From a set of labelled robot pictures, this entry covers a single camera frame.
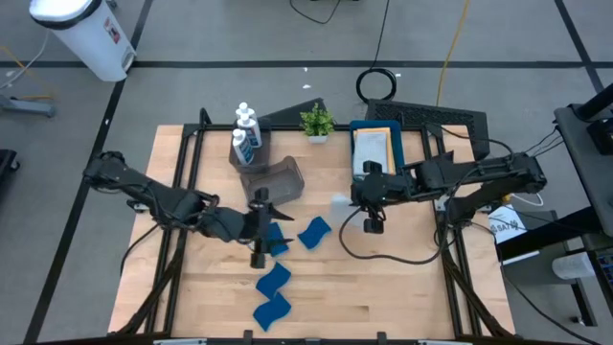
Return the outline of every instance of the wire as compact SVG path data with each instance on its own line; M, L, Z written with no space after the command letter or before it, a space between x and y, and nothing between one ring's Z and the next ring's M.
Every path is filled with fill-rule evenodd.
M460 138L460 139L467 139L467 140L470 140L471 142L473 142L473 141L485 141L485 142L493 143L493 144L496 144L496 145L500 145L501 147L505 148L505 150L507 150L507 151L509 152L509 157L510 157L511 159L513 159L513 155L514 155L513 149L511 149L511 147L510 147L509 145L507 145L507 144L505 144L505 143L501 142L500 140L496 140L496 139L489 139L489 138L488 138L488 139L486 139L486 138L474 138L474 137L469 137L469 136L465 136L465 135L462 135L462 134L454 133L454 132L452 132L451 130L449 130L449 129L447 129L447 128L443 127L443 126L441 126L440 124L429 123L429 122L426 122L426 124L427 124L427 125L436 126L437 128L440 128L440 129L444 130L445 132L447 132L447 133L449 133L449 134L451 134L451 135L453 135L453 136L455 136L455 137L458 137L458 138ZM436 133L434 133L433 131L431 131L431 130L428 130L428 131L429 131L430 133L432 133L433 135L437 136L437 134L436 134Z
M9 50L8 47L6 46L0 46L0 49L4 50L5 53L7 53L7 55L9 55L9 57L11 57L13 59L13 61L15 61L17 63L17 65L19 65L19 67L21 67L21 70L19 72L17 72L17 74L15 74L12 78L10 78L9 80L5 81L2 85L0 85L0 89L9 87L9 85L11 85L13 82L17 81L19 78L21 78L21 76L24 73L29 73L28 69L32 66L33 63L35 63L38 58L40 58L40 56L42 56L42 54L45 52L45 48L47 47L47 41L49 40L49 30L45 31L45 38L42 42L42 45L40 46L40 49L38 50L38 53L32 58L32 60L30 60L30 62L28 62L27 65L23 65L21 63L21 61L19 61L19 59L11 52L11 50Z
M130 247L127 248L127 251L124 253L124 256L122 257L122 264L120 266L119 269L119 274L121 275L122 273L124 273L124 265L125 265L125 260L127 259L127 256L130 254L130 252L132 251L132 249L134 249L134 247L140 243L142 240L144 240L147 236L151 235L151 233L157 229L157 227L160 226L159 223L156 223L155 225L153 225L150 229L148 229L146 231L145 234L143 234L143 236L141 236L140 238L138 238L138 240L136 240Z
M357 215L358 212L360 212L361 210L358 208L357 210L353 211L353 213L351 213L347 219L345 219L345 221L343 221L343 224L341 225L340 230L338 231L338 240L341 242L341 246L343 246L343 249L345 249L345 251L347 252L347 254L351 255L353 258L355 259L359 259L359 260L372 260L372 259L389 259L389 260L393 260L395 262L399 262L399 263L403 263L403 264L409 264L409 265L425 265L425 264L429 264L433 261L435 261L440 255L441 252L443 251L443 247L439 246L437 251L434 253L434 255L432 255L430 258L425 259L425 260L421 260L421 261L412 261L412 260L406 260L406 259L401 259L392 255L387 255L387 254L375 254L375 255L358 255L353 253L345 244L345 241L343 241L343 232L345 231L345 227L347 226L347 223L353 218L355 217L355 215Z
M502 272L502 277L505 281L507 281L507 283L511 284L515 290L517 290L517 292L519 292L519 294L526 300L526 302L528 302L528 304L534 309L534 311L536 311L539 315L543 316L545 319L547 319L547 321L551 322L552 324L554 324L555 326L557 326L559 329L565 331L566 333L568 333L569 335L581 340L581 341L585 341L588 344L592 344L592 345L601 345L600 343L592 340L592 339L588 339L583 335L577 334L569 329L567 329L566 327L562 326L559 322L555 321L551 316L549 316L548 314L546 314L545 312L543 312L541 309L539 309L533 301L530 300L530 298L528 298L528 296L526 296L526 294L524 293L524 291L522 291L521 289L519 289L519 287L517 287L517 285L507 277L507 275L505 274L504 269L500 270Z
M379 59L379 51L381 50L381 41L383 40L383 33L385 32L385 23L387 22L387 13L389 9L390 9L390 0L387 0L387 2L385 3L385 13L383 14L383 22L381 23L381 30L379 32L379 41L376 43L375 59L373 59L373 63L371 64L371 67L369 67L369 69L367 69L366 71L360 73L360 75L357 77L357 80L355 81L355 92L357 93L357 97L359 97L360 100L362 100L364 104L368 104L369 100L362 93L362 81L364 80L364 77L366 77L367 75L371 73L382 74L383 76L387 77L387 79L392 84L390 93L387 94L387 96L383 97L381 100L389 101L396 95L396 91L397 91L396 75L388 69L375 68L376 62Z
M298 9L296 9L296 7L294 6L294 0L289 0L289 6L291 6L291 8L298 13L299 15L303 16L304 18L315 22L317 24L322 24L322 25L326 25L328 24L328 22L330 22L330 20L334 17L334 13L336 12L336 9L338 9L338 6L341 4L341 0L336 1L336 5L334 5L334 9L332 9L332 13L329 14L328 19L326 19L326 21L321 21L321 20L317 20L313 17L309 17L308 15L300 12Z
M447 71L447 64L449 64L449 60L451 59L451 54L453 54L453 50L456 47L458 37L460 36L460 33L462 32L462 27L464 26L464 22L466 20L466 14L468 13L468 5L470 5L470 0L465 0L464 9L462 10L462 16L460 17L460 21L458 22L458 28L456 29L456 33L453 35L453 41L451 42L449 53L447 53L447 58L444 60L443 68L441 69L441 76L439 77L439 90L437 91L436 106L439 106L439 100L441 99L441 94L443 92L444 75L445 75L445 72Z
M556 142L556 140L557 140L558 138L560 138L560 135L558 135L557 137L555 137L554 139L552 139L552 140L551 140L549 143L545 144L544 146L542 146L542 147L538 148L538 149L537 149L537 150L536 150L536 151L533 153L533 155L538 154L538 153L539 153L539 152L541 152L542 150L546 150L546 149L548 149L548 148L549 148L551 145L553 145L553 144Z
M470 225L477 225L477 227L482 228L482 229L486 230L487 232L489 232L489 233L490 233L490 234L491 234L491 235L492 235L494 238L496 237L496 233L495 233L495 232L493 232L493 231L491 231L491 229L490 229L490 228L486 227L486 226L485 226L485 225L483 225L483 224L480 224L480 223L476 223L476 222L474 222L474 221L471 221L471 222L470 222Z
M538 203L529 201L528 199L525 199L515 193L511 193L511 197L514 197L517 200L524 201L525 203L536 207L543 207L543 205L545 205L545 202L543 201L543 198L540 196L539 193L536 193L536 197L538 197Z
M142 183L116 183L116 184L108 184L108 185L104 185L102 186L103 189L101 189L100 186L94 188L94 190L96 192L100 192L103 194L114 194L113 192L115 190L119 190L122 187L141 187L143 189L143 191L146 191L149 193L149 195L151 196L151 198L153 199L153 208L155 209L155 216L158 217L160 219L160 221L167 226L171 226L173 227L174 225L172 224L171 219L168 218L168 214L170 214L170 212L168 212L167 210L164 209L164 207L162 207L159 203L159 199L157 197L157 195L155 194L155 192L149 187L148 184L143 185Z
M432 240L434 241L434 244L436 244L437 246L441 246L441 243L439 242L439 235L440 235L439 231L437 231L437 229L435 229L434 233L433 233L433 239ZM451 246L451 244L456 242L456 239L457 238L454 237L453 240L451 240L451 242L444 243L443 245L445 245L446 247L449 247L449 246Z
M564 144L564 140L563 140L563 139L562 139L562 141L558 142L557 144L553 145L552 147L550 147L550 148L548 148L548 149L545 149L544 151L541 151L541 152L539 152L539 153L536 153L536 154L534 155L534 157L538 157L538 156L539 156L539 155L541 155L541 154L545 154L545 153L549 152L550 150L553 150L553 149L557 148L558 146L560 146L560 145L562 145L562 144Z
M528 153L530 150L532 150L532 149L536 148L537 146L539 146L539 145L543 144L543 142L544 142L545 140L547 140L547 138L549 138L550 136L552 136L552 135L556 134L556 131L557 131L557 128L554 128L554 130L552 130L552 132L551 132L551 133L547 134L547 135L546 135L546 136L545 136L543 139L541 139L541 141L539 141L538 143L536 143L536 144L532 145L532 146L531 146L529 149L525 149L523 152L524 152L524 153Z

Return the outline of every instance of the green leaves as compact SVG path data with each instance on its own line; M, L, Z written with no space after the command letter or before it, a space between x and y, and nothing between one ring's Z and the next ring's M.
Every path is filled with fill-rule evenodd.
M303 122L300 124L307 136L328 135L334 131L334 120L332 114L319 108L316 103L310 112L301 112Z

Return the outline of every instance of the small potted plant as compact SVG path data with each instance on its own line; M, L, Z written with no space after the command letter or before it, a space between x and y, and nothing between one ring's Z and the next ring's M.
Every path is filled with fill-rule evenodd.
M328 134L334 131L334 120L332 114L320 109L316 103L313 109L309 112L301 112L300 116L303 122L300 126L305 130L308 141L311 144L324 144L328 140Z

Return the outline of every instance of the yellow cable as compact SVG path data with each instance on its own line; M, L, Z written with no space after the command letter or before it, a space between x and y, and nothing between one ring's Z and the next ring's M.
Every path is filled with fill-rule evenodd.
M451 54L453 54L453 49L456 47L456 42L458 41L458 37L460 36L460 32L462 31L462 27L464 26L466 14L468 13L468 5L470 5L470 0L465 0L464 9L462 10L462 17L460 18L460 22L458 23L458 28L456 29L456 33L453 35L453 42L451 42L451 48L449 48L449 53L447 53L447 58L444 60L443 69L441 69L441 76L439 77L439 91L437 92L436 106L439 106L439 100L441 99L441 93L443 91L444 73L447 70L447 64L449 63L449 60L451 59Z
M19 67L26 68L26 66L23 65L23 63L21 63L21 61L19 60L19 58L17 58L15 56L15 54L13 54L11 52L11 50L9 49L9 47L7 46L0 46L0 50L3 50L8 56L9 58L11 58ZM24 72L26 75L28 75L28 77L32 78L32 80L34 82L36 82L38 84L38 86L42 87L45 91L47 91L50 95L41 95L41 96L24 96L24 97L20 97L20 99L45 99L45 100L52 100L54 97L54 91L53 91L53 87L50 86L50 84L48 82L46 82L45 80L42 80L41 78L37 77L36 74L27 69Z

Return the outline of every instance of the blue sponge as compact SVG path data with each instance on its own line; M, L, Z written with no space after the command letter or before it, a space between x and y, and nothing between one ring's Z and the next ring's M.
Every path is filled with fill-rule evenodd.
M321 242L324 235L332 231L326 221L321 218L315 218L310 222L308 228L298 235L298 239L302 242L306 249L312 250Z
M281 232L281 227L279 227L279 223L270 223L268 225L268 239L271 241L284 240L284 234ZM270 255L276 257L277 255L281 255L289 249L287 244L279 242L279 244L273 245L270 249Z
M268 299L273 299L277 290L287 283L291 277L291 272L279 263L275 263L268 274L261 277L256 284L256 289Z
M268 332L270 325L286 316L290 310L289 302L280 293L277 293L273 299L259 306L253 312L253 317L256 318L261 328Z

